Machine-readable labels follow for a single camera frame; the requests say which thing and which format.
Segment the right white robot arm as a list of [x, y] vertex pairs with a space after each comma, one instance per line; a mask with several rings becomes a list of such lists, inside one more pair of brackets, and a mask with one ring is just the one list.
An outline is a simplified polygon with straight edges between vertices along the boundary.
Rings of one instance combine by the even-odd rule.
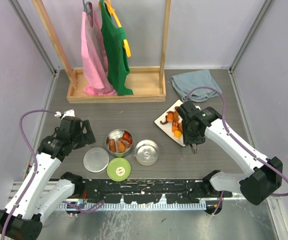
[[191, 101], [181, 104], [177, 112], [183, 124], [183, 142], [191, 147], [206, 139], [220, 146], [240, 167], [241, 174], [214, 170], [203, 178], [203, 191], [209, 197], [221, 191], [242, 194], [259, 205], [282, 185], [282, 161], [268, 158], [236, 134], [212, 107], [198, 109]]

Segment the large round steel tin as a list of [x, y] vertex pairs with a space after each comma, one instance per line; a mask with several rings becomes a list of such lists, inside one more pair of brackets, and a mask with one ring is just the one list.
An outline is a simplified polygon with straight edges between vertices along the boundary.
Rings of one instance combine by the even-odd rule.
[[[127, 131], [127, 132], [129, 132], [129, 133], [131, 134], [131, 137], [132, 137], [132, 140], [133, 140], [132, 146], [131, 146], [130, 148], [127, 148], [126, 151], [123, 152], [123, 153], [119, 153], [119, 152], [118, 152], [117, 141], [118, 141], [120, 138], [123, 137], [123, 134], [124, 134], [125, 131], [127, 131], [127, 130], [125, 130], [125, 129], [116, 129], [116, 130], [113, 130], [113, 131], [111, 131], [111, 132], [108, 134], [108, 136], [107, 136], [107, 138], [106, 138], [106, 141], [105, 141], [106, 148], [107, 148], [108, 152], [109, 152], [112, 156], [114, 156], [114, 157], [117, 157], [117, 158], [118, 158], [118, 157], [119, 157], [119, 158], [126, 157], [126, 156], [128, 156], [129, 154], [131, 154], [131, 152], [132, 152], [134, 140], [133, 140], [132, 134], [131, 134], [129, 131]], [[115, 143], [116, 143], [116, 152], [113, 152], [113, 153], [109, 150], [109, 146], [108, 146], [108, 141], [109, 141], [110, 139], [112, 139], [112, 138], [115, 139]]]

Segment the red food piece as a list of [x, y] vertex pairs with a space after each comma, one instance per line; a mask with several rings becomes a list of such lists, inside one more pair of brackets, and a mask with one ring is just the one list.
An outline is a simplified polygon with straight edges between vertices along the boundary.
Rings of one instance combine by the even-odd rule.
[[132, 137], [131, 137], [131, 134], [127, 131], [124, 132], [123, 134], [123, 138], [128, 141], [130, 144], [133, 143], [133, 140], [132, 140]]

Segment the small steel bowl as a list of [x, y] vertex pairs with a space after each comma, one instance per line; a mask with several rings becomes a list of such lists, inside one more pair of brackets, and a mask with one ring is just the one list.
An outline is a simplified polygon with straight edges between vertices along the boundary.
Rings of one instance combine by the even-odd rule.
[[143, 166], [153, 165], [158, 157], [159, 147], [152, 140], [141, 140], [135, 147], [135, 158]]

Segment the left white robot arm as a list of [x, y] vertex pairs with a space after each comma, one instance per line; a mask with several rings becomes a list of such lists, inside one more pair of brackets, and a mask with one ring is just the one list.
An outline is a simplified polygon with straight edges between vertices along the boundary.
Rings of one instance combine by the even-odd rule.
[[11, 201], [0, 209], [1, 238], [35, 240], [49, 215], [68, 197], [79, 198], [83, 180], [64, 173], [56, 186], [41, 196], [49, 179], [73, 150], [96, 142], [88, 120], [65, 116], [54, 133], [45, 137], [37, 150], [32, 169]]

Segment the brown sausage piece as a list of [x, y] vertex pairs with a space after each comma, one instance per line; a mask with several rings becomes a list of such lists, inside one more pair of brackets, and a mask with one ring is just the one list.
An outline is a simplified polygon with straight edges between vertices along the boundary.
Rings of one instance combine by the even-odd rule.
[[115, 139], [110, 139], [108, 141], [108, 146], [109, 146], [109, 150], [113, 153], [116, 152], [116, 143], [115, 143]]

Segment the brown meat chunk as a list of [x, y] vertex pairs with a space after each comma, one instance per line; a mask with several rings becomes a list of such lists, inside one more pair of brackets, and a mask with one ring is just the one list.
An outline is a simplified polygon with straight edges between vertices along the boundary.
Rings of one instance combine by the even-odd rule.
[[123, 145], [125, 146], [126, 149], [130, 148], [132, 146], [132, 144], [129, 141], [127, 141], [126, 139], [124, 139], [123, 137], [121, 137], [119, 139], [119, 141], [121, 141], [123, 143]]

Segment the round steel lid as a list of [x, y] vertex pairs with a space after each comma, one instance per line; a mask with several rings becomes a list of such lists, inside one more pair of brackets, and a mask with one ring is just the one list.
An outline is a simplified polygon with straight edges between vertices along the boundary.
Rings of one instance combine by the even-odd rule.
[[83, 165], [91, 173], [104, 171], [109, 164], [108, 152], [99, 147], [94, 147], [86, 152], [83, 158]]

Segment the orange food piece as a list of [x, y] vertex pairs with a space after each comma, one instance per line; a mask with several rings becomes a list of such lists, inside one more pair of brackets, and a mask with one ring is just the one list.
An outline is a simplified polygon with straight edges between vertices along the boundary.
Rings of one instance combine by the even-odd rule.
[[117, 141], [117, 147], [119, 153], [124, 153], [126, 151], [126, 147], [120, 140]]

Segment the green round lid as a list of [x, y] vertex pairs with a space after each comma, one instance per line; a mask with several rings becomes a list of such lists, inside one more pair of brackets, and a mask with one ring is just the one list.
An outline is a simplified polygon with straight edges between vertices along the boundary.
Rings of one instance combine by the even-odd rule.
[[107, 166], [108, 177], [116, 182], [126, 180], [131, 173], [131, 165], [124, 158], [115, 158]]

